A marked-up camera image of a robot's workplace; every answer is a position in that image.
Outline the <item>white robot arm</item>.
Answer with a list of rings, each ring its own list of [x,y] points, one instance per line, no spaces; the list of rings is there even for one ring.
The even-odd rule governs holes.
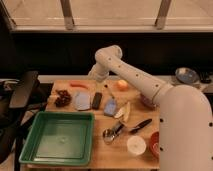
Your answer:
[[[122,61],[122,49],[95,52],[89,75],[104,81],[113,72],[159,106],[160,171],[213,171],[213,112],[201,90],[174,86]]]

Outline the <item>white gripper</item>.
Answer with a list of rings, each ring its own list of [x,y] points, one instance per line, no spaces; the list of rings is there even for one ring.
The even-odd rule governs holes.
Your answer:
[[[88,76],[97,82],[103,82],[109,76],[109,70],[99,63],[96,63],[88,73]]]

